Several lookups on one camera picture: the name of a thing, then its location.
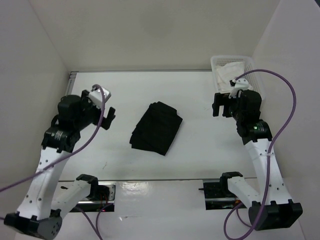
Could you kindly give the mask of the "black pleated skirt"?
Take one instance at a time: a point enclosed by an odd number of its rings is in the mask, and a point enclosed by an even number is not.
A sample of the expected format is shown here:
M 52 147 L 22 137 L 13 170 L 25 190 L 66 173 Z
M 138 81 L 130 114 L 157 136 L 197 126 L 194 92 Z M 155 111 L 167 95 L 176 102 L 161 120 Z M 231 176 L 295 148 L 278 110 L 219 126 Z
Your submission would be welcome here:
M 182 121 L 175 108 L 160 101 L 151 103 L 135 126 L 129 143 L 133 149 L 165 156 Z

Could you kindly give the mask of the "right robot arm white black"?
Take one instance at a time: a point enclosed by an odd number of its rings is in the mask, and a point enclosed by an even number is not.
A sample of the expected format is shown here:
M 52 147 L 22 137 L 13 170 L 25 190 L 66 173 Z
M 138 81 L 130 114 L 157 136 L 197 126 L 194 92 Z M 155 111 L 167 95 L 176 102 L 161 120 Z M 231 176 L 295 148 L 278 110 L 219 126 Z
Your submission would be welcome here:
M 262 98 L 253 90 L 238 90 L 234 96 L 216 93 L 212 104 L 213 116 L 234 118 L 237 133 L 242 139 L 254 166 L 259 191 L 251 187 L 237 171 L 225 172 L 220 177 L 219 192 L 235 195 L 248 209 L 250 224 L 256 231 L 285 229 L 302 215 L 303 208 L 289 194 L 271 146 L 269 125 L 260 118 Z

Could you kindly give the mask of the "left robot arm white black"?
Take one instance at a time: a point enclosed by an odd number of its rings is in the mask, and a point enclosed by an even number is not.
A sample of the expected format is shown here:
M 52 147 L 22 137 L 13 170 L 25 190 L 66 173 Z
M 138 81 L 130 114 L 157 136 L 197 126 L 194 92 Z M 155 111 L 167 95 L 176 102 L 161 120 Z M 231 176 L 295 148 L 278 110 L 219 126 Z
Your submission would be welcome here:
M 110 97 L 109 90 L 96 84 L 90 91 L 83 90 L 81 95 L 61 98 L 58 114 L 44 133 L 35 174 L 1 189 L 3 192 L 31 180 L 17 210 L 4 217 L 5 226 L 41 240 L 53 240 L 65 216 L 80 200 L 98 197 L 98 178 L 87 174 L 79 175 L 57 199 L 54 193 L 67 161 L 89 145 L 99 128 L 110 128 L 115 109 L 110 107 L 104 115 Z

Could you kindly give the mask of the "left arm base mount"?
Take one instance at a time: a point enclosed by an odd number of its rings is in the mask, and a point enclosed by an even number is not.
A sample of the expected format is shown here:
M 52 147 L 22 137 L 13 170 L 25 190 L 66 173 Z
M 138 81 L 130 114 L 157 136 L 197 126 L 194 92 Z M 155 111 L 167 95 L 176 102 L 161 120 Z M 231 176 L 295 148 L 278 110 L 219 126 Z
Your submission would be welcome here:
M 102 212 L 114 212 L 116 198 L 116 182 L 115 181 L 99 181 L 100 192 L 94 199 L 87 197 L 81 199 L 71 212 L 80 212 L 81 209 L 86 213 L 98 213 L 102 208 Z

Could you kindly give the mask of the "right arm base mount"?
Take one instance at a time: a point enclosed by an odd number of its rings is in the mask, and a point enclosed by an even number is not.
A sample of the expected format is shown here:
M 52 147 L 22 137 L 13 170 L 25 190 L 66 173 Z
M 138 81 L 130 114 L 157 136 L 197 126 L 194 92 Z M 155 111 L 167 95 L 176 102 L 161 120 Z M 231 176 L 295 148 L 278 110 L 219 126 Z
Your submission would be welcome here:
M 198 189 L 204 194 L 206 210 L 231 210 L 241 201 L 233 193 L 224 193 L 219 179 L 205 179 Z

